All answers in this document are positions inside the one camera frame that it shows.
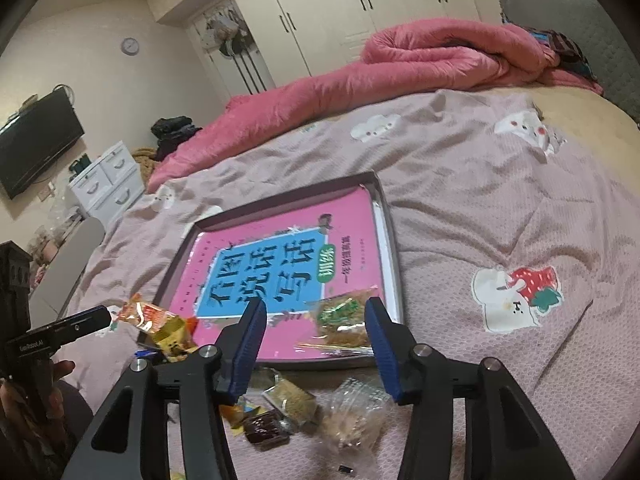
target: human hand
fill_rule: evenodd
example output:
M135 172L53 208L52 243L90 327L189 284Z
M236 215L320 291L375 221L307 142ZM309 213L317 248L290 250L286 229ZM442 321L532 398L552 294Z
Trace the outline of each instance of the human hand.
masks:
M68 449L63 398L60 390L55 387L55 382L69 375L75 367L76 364L73 361L60 361L53 364L54 387L49 395L49 420L45 424L36 422L33 411L24 400L20 386L11 381L3 381L0 386L0 408L4 418L12 425L18 436L37 449L49 447L56 452Z

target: white wardrobe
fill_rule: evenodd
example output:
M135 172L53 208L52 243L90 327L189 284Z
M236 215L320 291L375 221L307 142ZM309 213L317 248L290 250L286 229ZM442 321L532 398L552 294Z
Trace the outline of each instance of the white wardrobe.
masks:
M277 86L357 60L377 30L439 16L479 19L474 0L235 1ZM149 5L159 22L169 23L178 4Z

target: dark clothing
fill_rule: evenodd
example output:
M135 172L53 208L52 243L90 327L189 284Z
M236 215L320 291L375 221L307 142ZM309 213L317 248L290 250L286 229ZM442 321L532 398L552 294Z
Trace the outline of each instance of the dark clothing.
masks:
M185 140L191 139L197 131L201 130L193 124L187 124L175 132L163 134L158 140L158 152L156 153L156 162L162 162L164 158L178 149Z
M179 130L181 127L191 124L193 120L190 117L180 116L172 119L158 119L156 124L151 127L153 133L158 139L162 139L164 134L170 134Z

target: pink blanket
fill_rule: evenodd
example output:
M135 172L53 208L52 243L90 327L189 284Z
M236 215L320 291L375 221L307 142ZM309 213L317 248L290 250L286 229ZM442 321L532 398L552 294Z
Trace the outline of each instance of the pink blanket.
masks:
M149 192L210 168L314 118L439 88L471 90L539 82L602 93L557 69L558 56L515 25L437 18L374 34L362 60L316 77L233 98L226 112L156 168Z

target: gray headboard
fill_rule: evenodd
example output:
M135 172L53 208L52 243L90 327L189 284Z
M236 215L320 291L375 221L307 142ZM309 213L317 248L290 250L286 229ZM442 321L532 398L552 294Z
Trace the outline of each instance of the gray headboard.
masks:
M580 46L604 97L640 123L640 64L597 0L500 0L511 23L556 30Z

